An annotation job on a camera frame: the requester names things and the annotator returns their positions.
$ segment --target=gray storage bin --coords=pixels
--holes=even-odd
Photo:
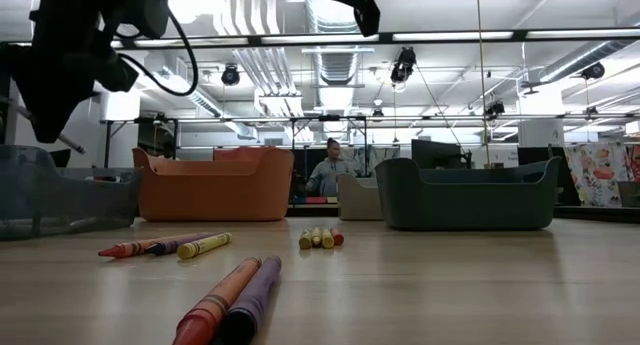
[[[382,214],[402,230],[542,229],[553,219],[559,163],[419,170],[413,160],[386,160],[376,167]]]
[[[127,227],[141,176],[138,169],[57,169],[42,149],[2,145],[0,240]]]
[[[338,175],[340,220],[382,220],[378,184],[374,178]]]

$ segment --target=orange storage bin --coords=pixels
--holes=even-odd
[[[133,149],[143,168],[147,221],[275,221],[287,212],[293,154],[263,148],[253,160],[175,161]]]

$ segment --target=ceiling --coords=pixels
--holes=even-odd
[[[478,29],[477,0],[376,0],[382,12],[380,31],[439,31]],[[554,29],[592,28],[625,26],[625,19],[637,11],[640,0],[480,0],[481,24],[483,30],[503,29]],[[37,8],[38,0],[0,0],[0,41],[25,41],[31,37],[27,19],[31,8]],[[304,0],[277,0],[277,19],[285,34],[309,31]],[[183,24],[189,36],[216,36],[211,14],[202,14],[194,22]],[[176,36],[173,26],[167,29],[167,36]],[[375,45],[372,53],[362,54],[358,69],[358,82],[354,91],[353,104],[349,114],[371,114],[374,99],[382,100],[385,115],[427,115],[443,111],[446,115],[468,114],[469,106],[481,106],[481,95],[512,75],[518,69],[534,69],[549,65],[573,50],[582,42],[537,42],[537,43],[492,43],[483,46],[482,55],[478,44],[437,44],[417,45],[417,71],[409,78],[407,88],[402,93],[394,93],[386,81],[380,81],[397,57],[400,46]],[[185,50],[154,50],[150,54],[161,58],[167,64],[181,58],[188,62]],[[200,71],[212,73],[213,81],[201,78],[200,88],[207,96],[224,108],[226,116],[245,117],[260,115],[254,106],[255,86],[242,72],[237,86],[224,86],[219,80],[224,64],[235,63],[232,49],[199,49],[195,55]],[[285,48],[296,87],[301,91],[302,108],[306,115],[317,115],[320,108],[317,96],[317,79],[312,55],[303,54],[300,48]],[[638,43],[613,54],[604,61],[606,75],[614,75],[640,63]],[[582,79],[566,78],[560,82],[565,111],[584,110],[587,105],[606,100],[609,97],[636,91],[640,72],[631,70],[624,75],[600,80],[591,80],[590,90],[584,91]],[[505,102],[507,112],[516,112],[515,81],[507,80],[513,86],[498,94]],[[197,116],[195,105],[183,98],[167,95],[154,86],[145,83],[140,87],[142,108],[148,111],[162,111],[169,116]],[[627,112],[640,109],[640,98],[621,102],[606,112]],[[408,127],[411,122],[381,122],[372,127]],[[481,124],[469,123],[468,126]],[[611,121],[612,128],[624,122]],[[420,126],[445,126],[444,123],[422,123]],[[221,125],[199,124],[183,127],[183,131],[229,131]]]

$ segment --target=dark green storage bin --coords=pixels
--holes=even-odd
[[[517,168],[419,170],[410,159],[376,167],[385,221],[412,231],[538,230],[551,224],[559,157]]]

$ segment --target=wooden table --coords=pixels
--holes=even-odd
[[[254,344],[640,343],[640,228],[556,220],[529,233],[409,233],[343,223],[334,250],[300,251],[303,228],[144,224],[0,243],[0,344],[170,344],[175,326],[248,256],[282,258]],[[97,257],[113,243],[203,229],[233,243],[190,262]]]

